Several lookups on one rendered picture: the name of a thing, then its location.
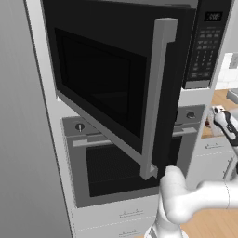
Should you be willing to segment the black microwave oven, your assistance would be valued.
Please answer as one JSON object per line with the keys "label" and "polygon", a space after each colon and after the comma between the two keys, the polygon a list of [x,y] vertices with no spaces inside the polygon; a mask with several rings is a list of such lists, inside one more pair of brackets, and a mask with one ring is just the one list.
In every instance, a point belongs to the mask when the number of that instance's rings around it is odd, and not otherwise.
{"label": "black microwave oven", "polygon": [[145,87],[154,21],[177,19],[164,76],[210,85],[232,0],[42,0],[57,86],[94,94]]}

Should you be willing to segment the steel built-in oven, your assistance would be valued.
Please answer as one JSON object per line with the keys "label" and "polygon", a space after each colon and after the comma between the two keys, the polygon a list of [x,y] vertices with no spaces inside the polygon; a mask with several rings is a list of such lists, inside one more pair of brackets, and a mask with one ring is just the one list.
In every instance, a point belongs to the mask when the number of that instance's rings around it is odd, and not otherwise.
{"label": "steel built-in oven", "polygon": [[[175,126],[178,130],[194,127],[197,133],[174,137],[170,140],[168,165],[176,165],[184,172],[192,158],[192,152],[201,124],[204,105],[192,105],[178,108]],[[187,118],[188,112],[194,112],[195,118]],[[61,119],[64,138],[73,183],[73,196],[78,208],[102,205],[122,200],[135,199],[158,193],[159,179],[143,179],[140,166],[126,153],[112,144],[74,147],[73,141],[88,139],[98,141],[106,139],[95,127],[80,116]],[[75,126],[84,124],[79,132]]]}

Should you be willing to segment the grey fridge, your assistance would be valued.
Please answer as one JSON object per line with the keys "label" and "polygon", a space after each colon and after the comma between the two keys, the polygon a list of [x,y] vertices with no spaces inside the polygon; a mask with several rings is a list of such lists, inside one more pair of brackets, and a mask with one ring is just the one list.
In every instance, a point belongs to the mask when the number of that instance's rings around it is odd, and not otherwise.
{"label": "grey fridge", "polygon": [[0,238],[73,238],[25,0],[0,0]]}

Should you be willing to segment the white tall oven cabinet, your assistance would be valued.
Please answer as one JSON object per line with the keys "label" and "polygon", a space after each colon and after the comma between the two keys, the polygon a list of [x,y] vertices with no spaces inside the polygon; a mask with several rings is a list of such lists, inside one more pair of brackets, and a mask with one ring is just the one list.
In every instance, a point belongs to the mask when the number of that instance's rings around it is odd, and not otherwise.
{"label": "white tall oven cabinet", "polygon": [[74,228],[72,211],[77,209],[77,207],[74,203],[71,169],[61,125],[61,117],[64,115],[72,115],[73,110],[58,99],[55,91],[41,0],[26,0],[26,6],[30,18],[33,43],[36,50],[36,58],[39,65],[44,96],[46,98],[46,108],[49,116],[54,150],[59,166],[59,176],[65,197],[67,214],[69,216],[73,238],[76,238],[76,233],[78,231]]}

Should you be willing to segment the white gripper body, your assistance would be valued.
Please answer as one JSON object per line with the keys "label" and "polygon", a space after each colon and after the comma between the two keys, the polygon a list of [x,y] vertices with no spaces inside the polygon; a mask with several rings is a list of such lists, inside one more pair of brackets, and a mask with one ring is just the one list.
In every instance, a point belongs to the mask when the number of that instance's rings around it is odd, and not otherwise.
{"label": "white gripper body", "polygon": [[224,111],[224,108],[222,106],[213,106],[212,110],[214,114],[214,123],[217,124],[220,121],[220,116]]}

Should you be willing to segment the black microwave door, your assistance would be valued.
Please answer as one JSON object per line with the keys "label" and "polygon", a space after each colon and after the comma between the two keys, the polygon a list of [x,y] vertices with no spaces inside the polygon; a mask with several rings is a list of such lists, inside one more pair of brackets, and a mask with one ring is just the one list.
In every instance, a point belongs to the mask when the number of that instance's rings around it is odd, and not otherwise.
{"label": "black microwave door", "polygon": [[104,0],[42,0],[59,97],[140,166],[167,165],[196,10]]}

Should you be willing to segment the grey wall socket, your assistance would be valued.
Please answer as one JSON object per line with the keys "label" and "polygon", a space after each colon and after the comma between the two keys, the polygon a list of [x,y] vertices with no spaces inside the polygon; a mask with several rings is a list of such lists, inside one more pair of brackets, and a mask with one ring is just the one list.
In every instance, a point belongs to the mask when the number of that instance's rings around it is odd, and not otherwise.
{"label": "grey wall socket", "polygon": [[238,53],[234,53],[231,58],[231,69],[236,69],[238,67]]}

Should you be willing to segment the white cupboard door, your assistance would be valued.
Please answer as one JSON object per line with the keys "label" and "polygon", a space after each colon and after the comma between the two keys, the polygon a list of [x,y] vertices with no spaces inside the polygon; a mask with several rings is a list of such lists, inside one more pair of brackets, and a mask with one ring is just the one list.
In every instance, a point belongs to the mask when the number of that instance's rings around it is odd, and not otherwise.
{"label": "white cupboard door", "polygon": [[[223,171],[226,170],[228,160],[230,160],[231,157],[233,157],[233,162],[227,177],[223,179]],[[205,180],[229,180],[236,162],[237,157],[234,152],[222,152],[194,157],[186,177],[187,187],[193,190],[200,182]]]}

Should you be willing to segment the white drawer front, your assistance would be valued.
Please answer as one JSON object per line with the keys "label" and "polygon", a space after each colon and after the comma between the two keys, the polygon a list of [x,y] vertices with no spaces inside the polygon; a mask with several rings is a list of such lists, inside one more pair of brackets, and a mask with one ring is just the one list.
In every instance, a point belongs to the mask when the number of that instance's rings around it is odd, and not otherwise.
{"label": "white drawer front", "polygon": [[[126,220],[146,218],[156,215],[158,206],[158,196],[146,196],[137,199],[124,200],[104,205],[93,205],[84,208],[77,208],[72,211],[73,224],[77,231],[100,227],[103,225],[119,223]],[[143,210],[140,216],[130,218],[119,218],[119,214],[124,211],[132,212],[135,210]]]}
{"label": "white drawer front", "polygon": [[[208,150],[205,148],[206,144],[221,144],[224,145],[222,148],[217,148],[217,149],[211,149]],[[206,138],[206,139],[201,139],[196,147],[194,148],[194,156],[203,156],[203,155],[208,155],[208,154],[216,154],[216,153],[222,153],[222,152],[230,152],[232,150],[231,144],[225,137],[213,137],[213,138]]]}
{"label": "white drawer front", "polygon": [[110,224],[103,227],[86,229],[78,231],[76,233],[76,238],[119,238],[118,234],[122,231],[133,231],[138,230],[141,233],[134,237],[126,238],[136,238],[138,236],[144,236],[145,232],[151,227],[155,221],[155,216],[140,218],[135,220],[129,220],[122,223]]}

